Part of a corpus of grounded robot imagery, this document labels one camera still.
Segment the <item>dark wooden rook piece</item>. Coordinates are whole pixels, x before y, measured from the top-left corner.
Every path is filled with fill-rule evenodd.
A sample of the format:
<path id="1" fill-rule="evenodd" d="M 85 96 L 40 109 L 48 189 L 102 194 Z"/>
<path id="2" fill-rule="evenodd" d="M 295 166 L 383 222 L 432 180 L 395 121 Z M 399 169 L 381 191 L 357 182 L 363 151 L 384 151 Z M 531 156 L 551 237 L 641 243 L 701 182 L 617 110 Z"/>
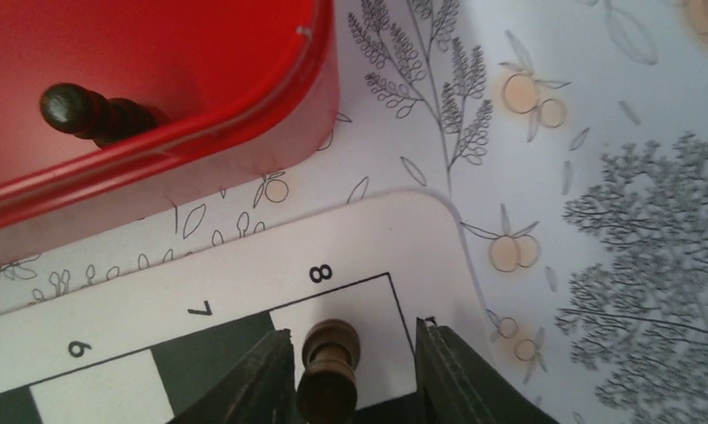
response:
<path id="1" fill-rule="evenodd" d="M 308 423 L 347 423 L 358 402 L 355 370 L 361 342 L 355 328 L 340 319 L 315 324 L 301 349 L 303 373 L 296 407 Z"/>

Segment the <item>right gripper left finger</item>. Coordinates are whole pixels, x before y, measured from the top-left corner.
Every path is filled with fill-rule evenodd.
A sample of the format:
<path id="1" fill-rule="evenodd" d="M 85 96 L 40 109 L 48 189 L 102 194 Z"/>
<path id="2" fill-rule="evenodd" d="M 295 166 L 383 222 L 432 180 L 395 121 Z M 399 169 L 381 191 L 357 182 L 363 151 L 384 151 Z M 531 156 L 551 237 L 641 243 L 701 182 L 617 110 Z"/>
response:
<path id="1" fill-rule="evenodd" d="M 294 351 L 289 329 L 263 336 L 202 398 L 172 423 L 291 423 Z"/>

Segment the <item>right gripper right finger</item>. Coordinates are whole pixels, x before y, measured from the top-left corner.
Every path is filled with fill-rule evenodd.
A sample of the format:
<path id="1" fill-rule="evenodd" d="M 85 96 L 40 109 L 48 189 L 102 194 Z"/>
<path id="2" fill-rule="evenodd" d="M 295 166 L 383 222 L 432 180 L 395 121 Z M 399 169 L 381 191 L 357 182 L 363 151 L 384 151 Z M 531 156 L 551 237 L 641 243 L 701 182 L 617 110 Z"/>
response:
<path id="1" fill-rule="evenodd" d="M 421 423 L 554 423 L 453 329 L 416 320 Z"/>

